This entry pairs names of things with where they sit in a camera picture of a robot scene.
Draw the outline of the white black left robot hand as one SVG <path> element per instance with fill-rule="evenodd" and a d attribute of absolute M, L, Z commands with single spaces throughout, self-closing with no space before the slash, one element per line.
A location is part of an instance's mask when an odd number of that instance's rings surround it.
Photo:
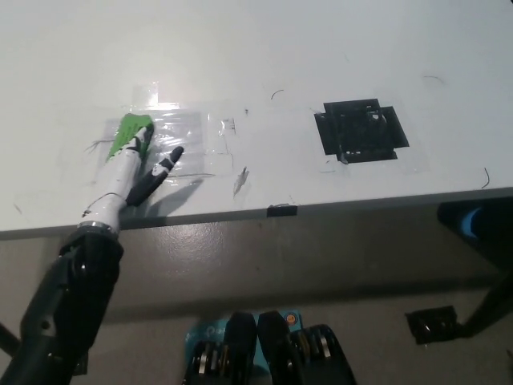
<path fill-rule="evenodd" d="M 92 201 L 83 210 L 78 227 L 97 227 L 117 235 L 119 215 L 126 207 L 139 206 L 165 181 L 184 153 L 174 148 L 143 176 L 139 174 L 153 136 L 152 124 L 120 128 L 107 161 L 99 173 Z"/>

